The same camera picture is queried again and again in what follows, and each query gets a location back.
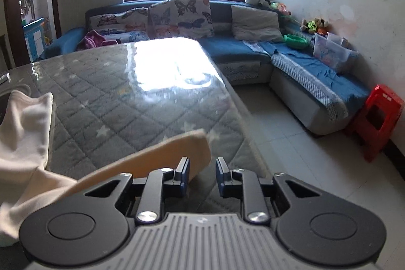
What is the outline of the magenta blanket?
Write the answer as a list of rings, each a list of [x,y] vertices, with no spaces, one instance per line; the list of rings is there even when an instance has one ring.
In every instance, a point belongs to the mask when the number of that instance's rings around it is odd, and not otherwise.
[[[98,47],[105,47],[111,45],[118,45],[116,40],[107,40],[105,37],[100,35],[97,31],[91,30],[88,32],[83,39],[79,42],[77,46],[78,51],[95,49]]]

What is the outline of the long butterfly print pillow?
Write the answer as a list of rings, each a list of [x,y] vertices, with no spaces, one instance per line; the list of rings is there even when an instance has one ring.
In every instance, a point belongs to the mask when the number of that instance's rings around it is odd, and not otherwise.
[[[89,31],[95,30],[106,40],[132,43],[149,40],[148,8],[132,8],[117,14],[91,16]]]

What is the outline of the white remote control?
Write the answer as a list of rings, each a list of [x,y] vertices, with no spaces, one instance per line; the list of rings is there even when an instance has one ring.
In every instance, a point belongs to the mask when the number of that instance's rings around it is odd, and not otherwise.
[[[10,74],[5,73],[0,77],[0,85],[10,81]]]

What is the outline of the clear plastic storage box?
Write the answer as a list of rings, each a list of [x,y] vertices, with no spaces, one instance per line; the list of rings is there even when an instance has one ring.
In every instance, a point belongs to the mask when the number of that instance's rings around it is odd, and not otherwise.
[[[337,73],[349,73],[359,54],[319,34],[315,35],[313,56]]]

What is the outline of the grey quilted star table cover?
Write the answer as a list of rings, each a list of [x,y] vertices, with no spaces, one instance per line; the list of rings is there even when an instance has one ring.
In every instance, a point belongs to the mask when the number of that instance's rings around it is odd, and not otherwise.
[[[54,96],[48,171],[81,179],[106,165],[193,130],[205,130],[211,157],[259,177],[270,171],[249,136],[242,102],[211,62],[202,83],[170,76],[172,87],[135,71],[137,48],[79,51],[9,71],[1,90],[27,84]]]

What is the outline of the colourful plush toys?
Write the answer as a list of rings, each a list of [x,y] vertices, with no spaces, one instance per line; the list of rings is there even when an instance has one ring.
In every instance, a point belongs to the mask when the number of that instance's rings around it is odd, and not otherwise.
[[[309,21],[303,19],[300,24],[300,30],[311,35],[320,34],[322,36],[327,36],[328,25],[329,22],[323,18],[314,18],[313,20]]]

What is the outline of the plain grey cushion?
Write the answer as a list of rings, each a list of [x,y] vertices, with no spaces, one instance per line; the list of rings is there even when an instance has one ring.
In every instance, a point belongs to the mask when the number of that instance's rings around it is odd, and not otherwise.
[[[231,30],[235,39],[272,43],[282,41],[276,12],[235,5],[231,6],[231,12]]]

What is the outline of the blue white cabinet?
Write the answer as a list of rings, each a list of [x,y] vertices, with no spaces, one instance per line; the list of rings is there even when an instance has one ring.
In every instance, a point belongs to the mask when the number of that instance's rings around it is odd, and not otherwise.
[[[39,18],[23,26],[30,62],[38,60],[45,50],[45,37],[43,33],[44,21],[44,18]]]

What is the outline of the blue corner sofa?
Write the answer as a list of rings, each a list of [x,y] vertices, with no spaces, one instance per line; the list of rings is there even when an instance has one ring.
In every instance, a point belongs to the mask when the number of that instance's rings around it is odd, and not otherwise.
[[[166,0],[140,0],[93,8],[85,14],[85,25],[68,31],[48,47],[44,58],[77,51],[89,31],[91,16],[117,14],[132,8],[148,8]],[[233,37],[231,6],[244,6],[276,12],[282,36],[283,24],[278,10],[246,3],[210,0],[214,36],[197,40],[185,37],[157,38],[148,15],[149,40],[105,46],[134,46],[137,74],[146,74],[144,85],[170,88],[170,76],[179,74],[187,84],[202,83],[203,67],[214,63],[232,85],[268,83],[293,114],[312,133],[326,135],[342,130],[363,107],[369,89],[348,73],[337,73],[312,55],[313,46],[300,51],[289,48],[284,38],[279,43],[237,40]],[[98,51],[102,47],[83,51]]]

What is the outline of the cream beige sweater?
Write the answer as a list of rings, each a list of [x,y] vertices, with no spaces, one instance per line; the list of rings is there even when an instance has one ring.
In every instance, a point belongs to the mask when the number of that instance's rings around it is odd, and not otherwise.
[[[18,242],[22,222],[33,212],[103,182],[120,173],[145,177],[160,168],[174,168],[182,157],[190,160],[194,178],[211,161],[205,130],[193,130],[117,160],[84,178],[46,169],[49,160],[54,96],[32,98],[12,90],[1,123],[1,247]]]

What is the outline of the green plastic bowl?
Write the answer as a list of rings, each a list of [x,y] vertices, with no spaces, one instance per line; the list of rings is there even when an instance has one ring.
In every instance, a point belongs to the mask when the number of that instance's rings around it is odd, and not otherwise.
[[[302,50],[308,46],[308,41],[303,37],[294,34],[286,34],[283,37],[285,44],[291,49]]]

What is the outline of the large butterfly print pillow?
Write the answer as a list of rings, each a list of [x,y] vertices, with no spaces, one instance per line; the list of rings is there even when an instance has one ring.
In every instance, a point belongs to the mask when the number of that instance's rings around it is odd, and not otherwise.
[[[210,0],[166,0],[149,7],[157,38],[214,36]]]

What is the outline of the red plastic stool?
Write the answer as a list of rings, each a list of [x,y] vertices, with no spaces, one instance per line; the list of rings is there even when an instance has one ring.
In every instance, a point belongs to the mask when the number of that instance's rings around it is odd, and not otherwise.
[[[404,110],[404,100],[385,84],[376,85],[349,125],[367,162],[372,162],[388,143]]]

